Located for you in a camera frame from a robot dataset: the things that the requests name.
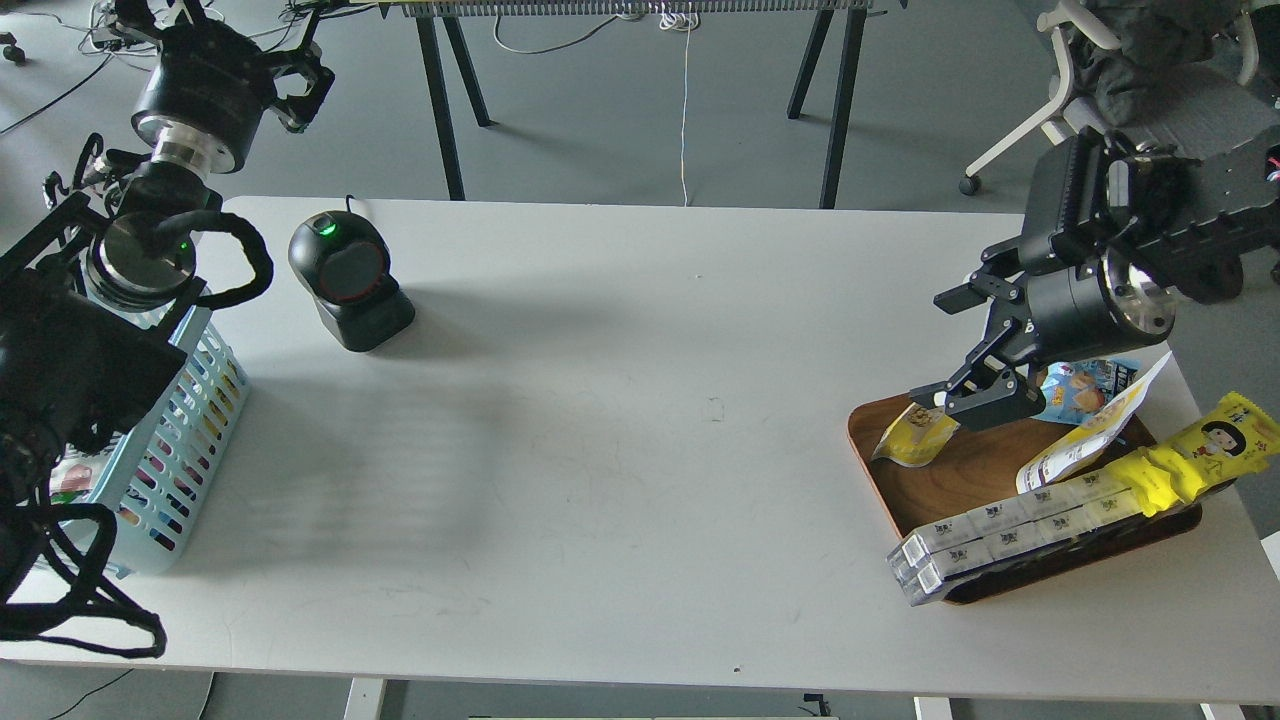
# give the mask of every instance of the barcode scanner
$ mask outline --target barcode scanner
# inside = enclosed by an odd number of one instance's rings
[[[413,322],[413,304],[390,274],[387,242],[361,215],[329,210],[307,218],[289,241],[289,266],[347,350],[372,350]]]

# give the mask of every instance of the basket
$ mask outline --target basket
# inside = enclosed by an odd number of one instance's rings
[[[163,310],[118,314],[150,327]],[[193,307],[179,323],[170,342],[187,352],[186,366],[169,393],[119,438],[101,479],[81,500],[116,509],[108,570],[118,578],[163,573],[186,550],[248,397],[248,378],[209,319],[207,309]],[[63,530],[84,550],[93,524],[72,520]]]

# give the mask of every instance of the yellow snack package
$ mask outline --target yellow snack package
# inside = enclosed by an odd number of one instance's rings
[[[1133,489],[1142,514],[1151,518],[1175,505],[1194,502],[1213,486],[1267,466],[1280,452],[1280,425],[1238,392],[1217,407],[1156,445],[1138,448],[1102,470]]]
[[[1258,473],[1280,452],[1280,425],[1251,400],[1229,392],[1212,413],[1149,448],[1147,459],[1174,475],[1174,492],[1192,502],[1208,488]]]
[[[1102,471],[1129,486],[1147,518],[1181,502],[1174,491],[1172,474],[1148,461],[1142,448],[1107,462]]]
[[[887,457],[904,468],[922,468],[942,452],[959,428],[942,407],[928,410],[913,402],[881,436],[872,460]]]

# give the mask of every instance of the white table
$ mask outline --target white table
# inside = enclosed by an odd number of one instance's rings
[[[909,607],[886,568],[845,419],[956,368],[983,315],[929,300],[1018,217],[357,202],[419,311],[358,355],[284,260],[339,206],[230,204],[278,275],[215,316],[255,389],[186,556],[123,583],[168,626],[157,665],[1280,702],[1280,585],[1234,491],[972,606]],[[1172,370],[1157,436],[1197,414]]]

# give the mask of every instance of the chair armrest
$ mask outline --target chair armrest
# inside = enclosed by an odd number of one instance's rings
[[[1075,26],[1084,33],[1084,37],[1089,38],[1089,42],[1103,50],[1120,49],[1120,38],[1076,0],[1059,0],[1056,8],[1036,19],[1036,29],[1041,32],[1048,32],[1061,24]]]

